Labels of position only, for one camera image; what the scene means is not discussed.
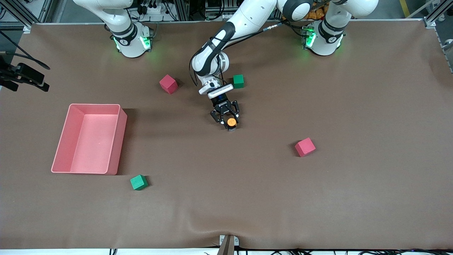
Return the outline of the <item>orange packets pile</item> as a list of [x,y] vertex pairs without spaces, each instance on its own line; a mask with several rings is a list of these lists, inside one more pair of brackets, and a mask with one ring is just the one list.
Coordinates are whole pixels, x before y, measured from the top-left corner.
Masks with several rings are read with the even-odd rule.
[[325,16],[325,13],[328,10],[329,3],[327,0],[314,0],[311,6],[309,13],[304,17],[304,19],[309,20],[319,20]]

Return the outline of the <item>pink foam cube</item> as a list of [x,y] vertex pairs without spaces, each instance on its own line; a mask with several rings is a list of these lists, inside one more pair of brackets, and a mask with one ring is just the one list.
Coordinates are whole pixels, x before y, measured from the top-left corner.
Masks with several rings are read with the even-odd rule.
[[297,142],[295,145],[295,149],[299,157],[304,157],[314,152],[316,150],[316,147],[312,139],[307,137],[306,139]]
[[168,94],[173,94],[178,89],[177,81],[168,74],[160,80],[160,86]]

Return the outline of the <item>pink plastic bin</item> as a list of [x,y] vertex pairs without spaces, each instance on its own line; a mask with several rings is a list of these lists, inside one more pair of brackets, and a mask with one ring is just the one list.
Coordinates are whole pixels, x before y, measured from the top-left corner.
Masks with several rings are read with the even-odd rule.
[[71,104],[52,173],[116,175],[126,122],[118,104]]

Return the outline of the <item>white terminal strip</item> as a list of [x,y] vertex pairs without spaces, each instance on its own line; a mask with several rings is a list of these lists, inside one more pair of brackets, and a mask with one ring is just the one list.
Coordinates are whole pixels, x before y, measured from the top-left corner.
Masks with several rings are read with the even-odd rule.
[[226,12],[226,13],[205,13],[206,21],[225,21],[230,19],[233,16],[233,12]]

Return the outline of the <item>aluminium frame strut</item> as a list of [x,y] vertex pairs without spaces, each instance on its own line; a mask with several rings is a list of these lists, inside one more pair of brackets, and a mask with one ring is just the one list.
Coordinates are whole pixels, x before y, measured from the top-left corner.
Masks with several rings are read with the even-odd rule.
[[426,9],[428,15],[424,17],[424,25],[426,28],[433,28],[436,26],[435,22],[439,21],[445,13],[453,8],[453,0],[426,0]]
[[0,0],[0,28],[30,30],[50,16],[54,0]]

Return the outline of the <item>white power strip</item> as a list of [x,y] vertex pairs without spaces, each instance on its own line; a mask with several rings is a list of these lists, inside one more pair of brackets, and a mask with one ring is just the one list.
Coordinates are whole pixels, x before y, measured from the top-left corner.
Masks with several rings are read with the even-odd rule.
[[163,15],[163,14],[170,14],[171,8],[164,5],[164,3],[157,3],[156,7],[154,5],[141,5],[139,8],[142,15]]

